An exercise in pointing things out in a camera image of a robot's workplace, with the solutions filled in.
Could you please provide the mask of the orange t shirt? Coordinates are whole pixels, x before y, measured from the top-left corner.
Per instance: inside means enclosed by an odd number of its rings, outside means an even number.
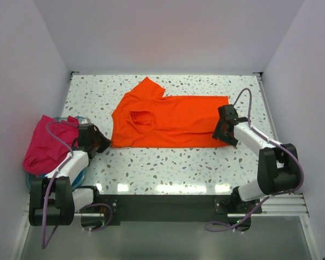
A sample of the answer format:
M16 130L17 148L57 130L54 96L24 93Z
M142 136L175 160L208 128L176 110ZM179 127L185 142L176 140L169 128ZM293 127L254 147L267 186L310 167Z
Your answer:
M127 92L112 113L114 148L217 148L212 135L227 96L165 96L146 77Z

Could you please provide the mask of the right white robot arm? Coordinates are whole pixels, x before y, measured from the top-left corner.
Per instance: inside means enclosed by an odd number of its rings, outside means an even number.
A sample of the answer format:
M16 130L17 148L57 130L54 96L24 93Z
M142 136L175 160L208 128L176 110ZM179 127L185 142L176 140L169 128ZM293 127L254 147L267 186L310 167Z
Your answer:
M219 120L213 138L237 147L242 142L258 156L255 180L233 188L227 210L236 210L241 204L271 195L284 194L299 188L303 173L296 147L270 139L251 125L247 117L240 117L233 105L218 108Z

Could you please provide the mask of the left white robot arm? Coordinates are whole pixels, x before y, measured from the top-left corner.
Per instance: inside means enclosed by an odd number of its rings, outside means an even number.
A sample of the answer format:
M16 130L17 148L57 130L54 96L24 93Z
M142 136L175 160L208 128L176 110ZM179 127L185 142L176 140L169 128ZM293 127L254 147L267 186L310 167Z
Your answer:
M106 138L92 123L76 126L77 138L71 145L57 137L51 125L67 122L55 121L46 125L47 132L67 148L66 157L43 177L33 177L30 182L29 223L32 226L69 225L74 213L91 204L95 192L80 188L82 199L75 199L72 183L88 167L91 160L111 146Z

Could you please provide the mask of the pink t shirt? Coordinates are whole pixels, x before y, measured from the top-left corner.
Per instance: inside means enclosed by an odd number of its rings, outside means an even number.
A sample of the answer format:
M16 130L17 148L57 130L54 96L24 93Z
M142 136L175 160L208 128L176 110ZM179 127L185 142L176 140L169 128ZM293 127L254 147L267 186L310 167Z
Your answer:
M69 153L69 149L56 138L71 146L79 136L79 124L79 120L72 116L57 123L56 119L43 115L35 127L25 154L24 170L40 176L55 169Z

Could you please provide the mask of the teal plastic basket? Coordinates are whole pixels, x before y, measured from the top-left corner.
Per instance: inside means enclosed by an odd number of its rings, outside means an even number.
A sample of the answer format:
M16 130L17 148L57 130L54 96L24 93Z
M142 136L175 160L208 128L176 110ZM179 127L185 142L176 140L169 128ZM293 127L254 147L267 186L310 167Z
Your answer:
M57 123L60 124L62 120L66 120L67 118L53 118L57 120ZM78 156L76 155L76 152L72 150L72 146L68 146L64 141L60 140L59 138L56 138L58 141L60 141L62 144L64 144L68 149L69 153L67 154L66 158L51 172L44 174L44 175L32 175L28 172L25 178L25 183L27 188L30 190L31 185L34 180L44 179L44 180L57 180L60 177L65 177L66 175L63 173L65 171L65 168L67 167L67 163L72 164L72 159L77 159Z

